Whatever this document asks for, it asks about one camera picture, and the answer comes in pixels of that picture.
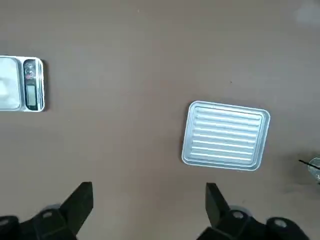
kitchen scale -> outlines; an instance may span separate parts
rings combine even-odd
[[[45,108],[44,66],[36,57],[0,55],[0,111]]]

